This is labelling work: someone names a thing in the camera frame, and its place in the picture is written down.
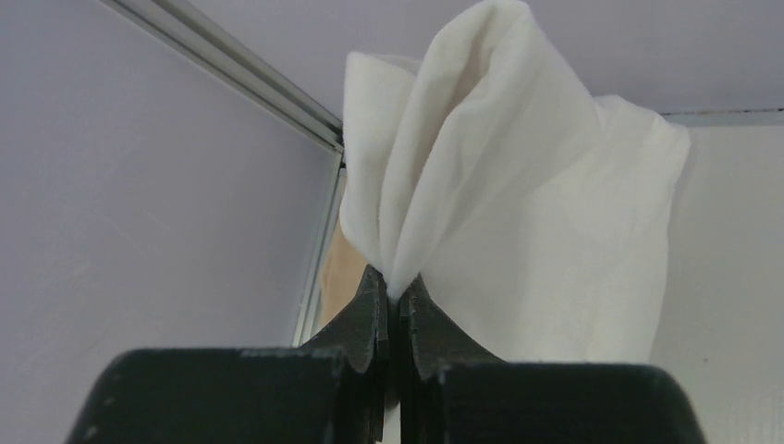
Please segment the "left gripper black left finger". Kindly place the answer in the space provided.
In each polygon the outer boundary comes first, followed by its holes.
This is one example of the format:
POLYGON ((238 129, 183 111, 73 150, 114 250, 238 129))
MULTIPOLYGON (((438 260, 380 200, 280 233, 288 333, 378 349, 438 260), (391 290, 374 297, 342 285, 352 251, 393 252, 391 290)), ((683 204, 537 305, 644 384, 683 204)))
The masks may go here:
POLYGON ((386 286, 296 348, 137 349, 96 379, 71 443, 376 443, 390 359, 386 286))

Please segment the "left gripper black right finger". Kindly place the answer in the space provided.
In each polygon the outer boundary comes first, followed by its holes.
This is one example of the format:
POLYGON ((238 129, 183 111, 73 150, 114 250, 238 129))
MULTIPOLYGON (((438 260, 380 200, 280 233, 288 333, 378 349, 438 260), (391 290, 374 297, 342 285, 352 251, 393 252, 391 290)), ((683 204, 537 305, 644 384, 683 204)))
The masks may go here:
POLYGON ((702 443, 680 385, 638 364, 506 362, 433 301, 421 278, 398 303, 405 443, 702 443))

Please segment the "white t shirt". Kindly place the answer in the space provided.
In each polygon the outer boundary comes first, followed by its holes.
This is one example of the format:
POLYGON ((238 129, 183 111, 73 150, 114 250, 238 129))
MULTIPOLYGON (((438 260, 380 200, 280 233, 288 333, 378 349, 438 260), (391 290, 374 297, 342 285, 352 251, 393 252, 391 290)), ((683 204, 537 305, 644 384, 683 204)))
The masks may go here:
POLYGON ((689 132, 592 96, 521 1, 452 19, 421 60, 349 54, 347 240, 510 361, 648 361, 689 132))

